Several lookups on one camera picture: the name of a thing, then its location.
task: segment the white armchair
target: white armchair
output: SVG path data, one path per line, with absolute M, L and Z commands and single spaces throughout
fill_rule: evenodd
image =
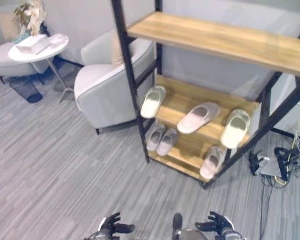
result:
M 11 13 L 15 8 L 15 5 L 2 6 L 0 7 L 0 13 Z M 43 74 L 49 67 L 47 61 L 20 64 L 10 59 L 8 54 L 13 46 L 14 44 L 12 42 L 6 42 L 0 27 L 0 76 L 23 77 Z
M 81 50 L 85 67 L 78 73 L 74 94 L 78 108 L 95 129 L 136 119 L 125 65 L 112 66 L 112 35 L 104 34 Z M 154 61 L 151 41 L 137 39 L 130 45 L 132 64 L 138 77 Z M 142 105 L 154 84 L 153 74 L 138 89 Z

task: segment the gray slipper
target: gray slipper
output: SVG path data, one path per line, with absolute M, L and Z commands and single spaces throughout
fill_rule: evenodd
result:
M 168 131 L 166 131 L 156 152 L 158 153 L 159 156 L 162 157 L 167 156 L 170 150 L 173 148 L 173 146 L 177 143 L 177 141 L 178 141 L 177 130 L 170 128 Z
M 150 139 L 148 141 L 148 144 L 146 145 L 146 148 L 148 151 L 154 152 L 157 151 L 159 144 L 164 137 L 167 129 L 164 125 L 157 126 L 153 132 L 151 133 Z

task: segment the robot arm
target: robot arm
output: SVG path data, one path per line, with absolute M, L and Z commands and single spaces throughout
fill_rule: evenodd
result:
M 130 234 L 135 230 L 135 225 L 117 223 L 121 220 L 120 212 L 102 221 L 99 231 L 84 240 L 119 240 L 114 234 Z
M 215 240 L 244 240 L 241 234 L 235 231 L 234 224 L 226 217 L 211 211 L 208 217 L 210 222 L 195 223 L 195 227 L 201 232 L 216 232 L 219 236 Z

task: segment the gray wall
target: gray wall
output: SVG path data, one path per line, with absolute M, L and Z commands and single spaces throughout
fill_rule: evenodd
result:
M 239 27 L 297 37 L 300 12 L 234 0 L 163 0 L 164 12 Z M 277 0 L 297 4 L 300 0 Z M 164 74 L 203 87 L 255 100 L 269 80 L 271 71 L 179 48 L 164 48 Z
M 0 6 L 20 4 L 23 0 L 0 0 Z M 80 50 L 92 40 L 115 29 L 110 0 L 43 0 L 47 11 L 46 25 L 51 33 L 70 38 L 62 55 L 81 63 Z M 154 0 L 123 0 L 128 24 L 155 10 Z
M 21 0 L 0 0 L 0 6 Z M 115 28 L 110 0 L 44 0 L 46 23 L 53 33 L 70 37 L 64 57 L 81 62 L 80 49 L 98 36 Z M 154 0 L 123 0 L 127 23 L 154 11 Z M 300 0 L 163 0 L 164 12 L 179 16 L 251 27 L 297 37 L 300 33 Z M 199 86 L 255 100 L 269 77 L 263 67 L 164 47 L 163 73 Z M 293 89 L 293 79 L 285 74 L 272 95 L 273 111 Z M 277 127 L 293 133 L 299 107 Z

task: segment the floor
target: floor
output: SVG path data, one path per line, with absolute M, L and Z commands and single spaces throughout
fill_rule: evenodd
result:
M 73 79 L 66 67 L 65 78 Z M 260 239 L 261 178 L 243 157 L 209 190 L 160 163 L 146 164 L 133 124 L 97 136 L 74 97 L 34 81 L 43 100 L 28 104 L 0 82 L 0 240 L 83 240 L 104 216 L 122 212 L 136 224 L 122 240 L 169 240 L 172 219 L 184 226 L 205 222 L 210 211 L 227 215 L 249 240 Z M 272 133 L 257 149 L 292 141 Z M 265 240 L 300 240 L 300 178 L 274 189 Z

